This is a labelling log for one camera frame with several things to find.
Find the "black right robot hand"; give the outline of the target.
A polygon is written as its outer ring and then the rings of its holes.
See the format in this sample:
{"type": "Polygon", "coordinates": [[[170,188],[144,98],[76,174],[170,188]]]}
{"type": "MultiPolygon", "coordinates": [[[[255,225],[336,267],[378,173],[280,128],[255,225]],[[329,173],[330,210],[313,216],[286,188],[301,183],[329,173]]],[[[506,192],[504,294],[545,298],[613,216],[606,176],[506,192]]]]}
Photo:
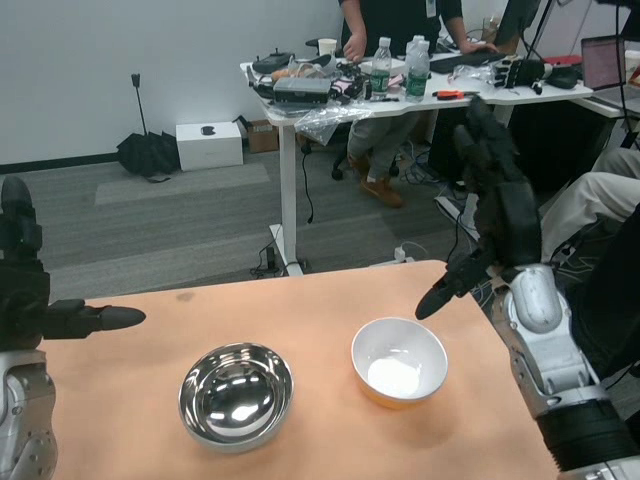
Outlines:
{"type": "Polygon", "coordinates": [[[446,273],[419,301],[415,316],[424,320],[454,296],[462,297],[489,275],[541,259],[541,228],[535,195],[515,164],[515,146],[507,128],[479,96],[471,99],[466,120],[453,134],[464,161],[463,179],[478,196],[474,214],[477,248],[446,266],[446,273]]]}

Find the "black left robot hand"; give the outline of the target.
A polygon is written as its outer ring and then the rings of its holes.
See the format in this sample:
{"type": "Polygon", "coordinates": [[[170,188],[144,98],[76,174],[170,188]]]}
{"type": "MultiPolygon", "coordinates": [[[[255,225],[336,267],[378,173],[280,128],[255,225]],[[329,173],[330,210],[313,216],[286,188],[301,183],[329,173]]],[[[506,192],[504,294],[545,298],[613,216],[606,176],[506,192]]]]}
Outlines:
{"type": "Polygon", "coordinates": [[[130,307],[89,306],[83,299],[50,301],[51,278],[38,257],[43,229],[31,193],[17,176],[1,185],[1,350],[30,350],[43,340],[84,339],[141,324],[130,307]]]}

